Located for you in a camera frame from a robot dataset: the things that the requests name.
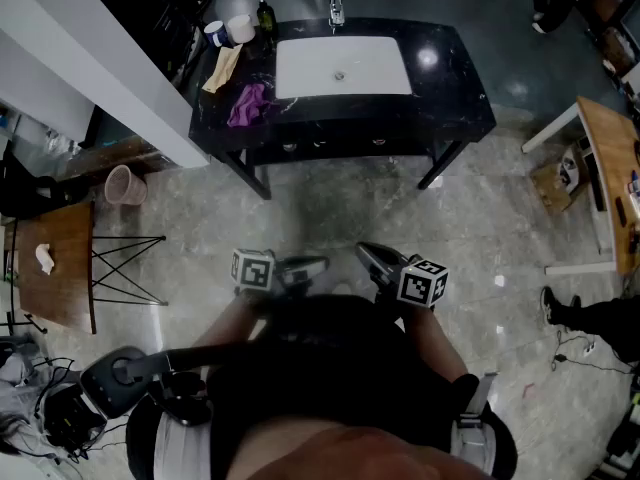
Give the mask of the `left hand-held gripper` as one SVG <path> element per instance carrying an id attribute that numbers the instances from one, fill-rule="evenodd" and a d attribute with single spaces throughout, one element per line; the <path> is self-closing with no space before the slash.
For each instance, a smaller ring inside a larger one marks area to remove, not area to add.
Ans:
<path id="1" fill-rule="evenodd" d="M 247 303 L 257 303 L 287 293 L 306 293 L 319 272 L 326 271 L 330 260 L 326 256 L 291 256 L 278 260 L 271 250 L 234 249 L 230 275 L 235 294 Z M 283 267 L 290 270 L 282 280 Z"/>

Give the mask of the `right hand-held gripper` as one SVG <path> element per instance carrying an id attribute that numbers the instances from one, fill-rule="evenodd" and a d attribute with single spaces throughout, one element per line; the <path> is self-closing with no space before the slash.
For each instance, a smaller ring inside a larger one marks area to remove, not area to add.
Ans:
<path id="1" fill-rule="evenodd" d="M 433 308 L 444 296 L 449 269 L 433 260 L 372 242 L 358 242 L 355 253 L 378 288 L 398 301 Z"/>

